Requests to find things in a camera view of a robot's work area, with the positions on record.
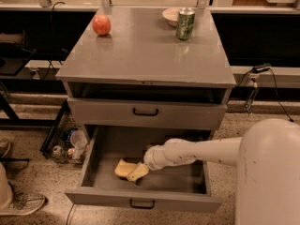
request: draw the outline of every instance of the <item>sneaker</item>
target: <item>sneaker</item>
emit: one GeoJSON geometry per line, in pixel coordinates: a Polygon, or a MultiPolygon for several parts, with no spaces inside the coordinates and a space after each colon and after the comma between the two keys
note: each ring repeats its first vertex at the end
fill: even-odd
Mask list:
{"type": "Polygon", "coordinates": [[[10,206],[0,210],[0,216],[25,216],[36,212],[46,201],[39,193],[14,193],[10,206]]]}
{"type": "Polygon", "coordinates": [[[11,147],[11,142],[7,139],[0,140],[0,158],[5,157],[11,147]]]}

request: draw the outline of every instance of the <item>soda can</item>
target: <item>soda can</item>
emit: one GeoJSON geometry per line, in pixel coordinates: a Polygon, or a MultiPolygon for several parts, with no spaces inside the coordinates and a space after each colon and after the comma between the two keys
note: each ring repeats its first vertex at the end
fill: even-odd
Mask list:
{"type": "Polygon", "coordinates": [[[195,10],[190,7],[181,7],[178,10],[176,37],[179,40],[189,40],[193,31],[195,10]]]}

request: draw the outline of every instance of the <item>bowl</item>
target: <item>bowl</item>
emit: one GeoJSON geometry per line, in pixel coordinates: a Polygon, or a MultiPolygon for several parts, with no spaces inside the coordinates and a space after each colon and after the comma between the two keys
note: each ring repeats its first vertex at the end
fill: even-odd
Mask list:
{"type": "Polygon", "coordinates": [[[178,10],[179,7],[170,7],[162,12],[162,16],[168,21],[169,25],[177,25],[178,10]]]}

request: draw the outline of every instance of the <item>drawer handle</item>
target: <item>drawer handle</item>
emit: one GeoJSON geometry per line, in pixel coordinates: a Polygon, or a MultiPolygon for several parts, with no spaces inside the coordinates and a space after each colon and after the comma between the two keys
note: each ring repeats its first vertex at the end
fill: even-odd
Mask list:
{"type": "Polygon", "coordinates": [[[139,208],[139,209],[153,209],[154,206],[155,206],[155,203],[156,203],[156,202],[153,200],[153,201],[152,201],[152,204],[151,204],[150,206],[138,206],[138,205],[134,205],[134,204],[133,204],[133,200],[130,199],[130,207],[132,207],[132,208],[139,208]]]}
{"type": "Polygon", "coordinates": [[[137,116],[156,116],[158,115],[158,109],[154,113],[142,113],[142,112],[137,112],[136,108],[133,108],[132,110],[133,114],[137,116]]]}

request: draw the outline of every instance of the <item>apple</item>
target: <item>apple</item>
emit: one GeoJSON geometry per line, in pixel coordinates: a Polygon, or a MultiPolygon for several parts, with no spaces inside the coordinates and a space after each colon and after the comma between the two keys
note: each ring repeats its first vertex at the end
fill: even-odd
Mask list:
{"type": "Polygon", "coordinates": [[[93,18],[92,26],[94,32],[100,36],[108,35],[111,31],[111,20],[104,14],[96,14],[93,18]]]}

